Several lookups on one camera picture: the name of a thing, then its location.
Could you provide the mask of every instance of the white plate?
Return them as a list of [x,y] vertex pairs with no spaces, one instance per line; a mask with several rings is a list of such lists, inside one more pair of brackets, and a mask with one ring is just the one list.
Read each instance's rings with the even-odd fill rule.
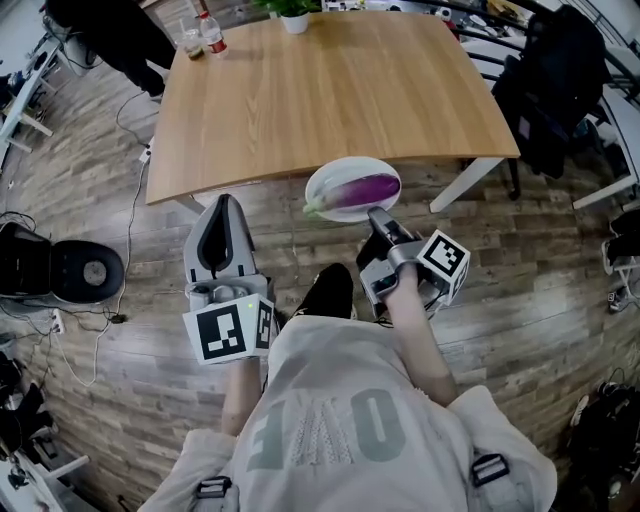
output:
[[[372,174],[389,174],[395,176],[400,182],[400,176],[396,170],[388,163],[376,158],[368,156],[347,156],[340,158],[323,165],[318,169],[309,181],[307,182],[307,188],[305,190],[305,199],[307,203],[316,197],[323,190],[327,190],[333,187],[337,187],[349,181],[357,180],[358,178],[364,178]],[[381,208],[388,210],[400,197],[402,191],[402,182],[400,182],[400,188],[398,193],[385,199],[384,201],[378,201],[377,203],[371,203],[364,206],[351,206],[348,208],[336,208],[327,212],[317,212],[317,214],[327,220],[333,220],[335,222],[362,222],[369,219],[367,211],[374,206],[380,206]]]

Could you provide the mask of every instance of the black strap buckle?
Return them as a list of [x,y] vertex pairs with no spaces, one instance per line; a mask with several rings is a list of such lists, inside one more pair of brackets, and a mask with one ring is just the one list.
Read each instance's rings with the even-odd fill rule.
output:
[[231,487],[231,479],[228,476],[209,478],[198,485],[196,497],[199,499],[224,498],[229,487]]
[[499,453],[489,453],[476,460],[471,466],[474,487],[482,487],[509,474],[509,465]]

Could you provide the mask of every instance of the white table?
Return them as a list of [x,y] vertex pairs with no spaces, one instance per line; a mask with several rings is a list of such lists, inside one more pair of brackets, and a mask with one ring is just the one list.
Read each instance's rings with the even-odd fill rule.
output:
[[640,183],[640,144],[638,143],[640,141],[640,112],[620,94],[606,85],[604,86],[600,105],[616,132],[618,143],[624,154],[627,167],[629,167],[629,175],[608,187],[575,201],[573,207],[576,210]]
[[20,450],[15,452],[15,456],[38,498],[49,506],[51,512],[66,512],[67,507],[63,503],[62,494],[70,489],[59,482],[58,478],[87,464],[89,457],[83,455],[61,468],[47,471],[41,464],[31,462]]
[[24,124],[30,125],[33,128],[40,130],[47,137],[51,137],[51,135],[53,135],[53,132],[49,130],[46,126],[42,125],[32,117],[26,115],[24,113],[24,110],[27,108],[27,105],[29,104],[29,101],[31,100],[31,96],[33,96],[33,93],[36,91],[38,87],[40,87],[43,84],[44,80],[42,80],[42,76],[49,69],[49,64],[51,64],[51,61],[56,56],[59,46],[60,46],[60,43],[54,40],[49,40],[46,43],[44,43],[44,45],[42,45],[42,48],[40,48],[38,55],[42,54],[43,52],[47,52],[47,58],[45,59],[45,61],[42,63],[42,65],[37,71],[33,70],[31,72],[31,76],[24,83],[24,85],[22,86],[22,89],[20,89],[18,96],[13,100],[13,103],[11,104],[11,108],[7,114],[7,117],[4,120],[4,124],[0,127],[0,156],[2,158],[4,158],[4,154],[7,150],[7,147],[8,147],[7,144],[13,144],[17,148],[20,148],[21,150],[26,151],[27,153],[31,153],[32,151],[30,147],[25,146],[24,144],[17,142],[11,138],[11,135],[16,129],[16,126],[18,125],[18,123],[24,123]]

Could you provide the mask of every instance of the power strip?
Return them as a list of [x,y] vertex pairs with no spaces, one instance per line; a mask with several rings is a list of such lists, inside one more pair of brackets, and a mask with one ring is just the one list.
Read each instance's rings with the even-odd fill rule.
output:
[[59,309],[54,309],[51,312],[51,332],[64,334],[64,322],[62,321],[62,314]]
[[151,158],[151,153],[153,153],[153,141],[154,140],[155,140],[155,137],[153,137],[149,141],[149,144],[147,144],[147,147],[145,148],[145,150],[140,155],[140,158],[138,158],[138,160],[140,160],[143,164],[146,164],[149,161],[149,158]]

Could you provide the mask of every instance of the wooden table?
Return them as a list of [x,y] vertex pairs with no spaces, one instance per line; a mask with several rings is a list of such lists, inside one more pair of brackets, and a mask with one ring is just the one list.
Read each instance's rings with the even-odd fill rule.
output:
[[174,60],[156,128],[147,203],[315,169],[344,156],[477,158],[431,204],[440,211],[518,147],[482,77],[428,15],[318,13],[228,30],[229,55]]

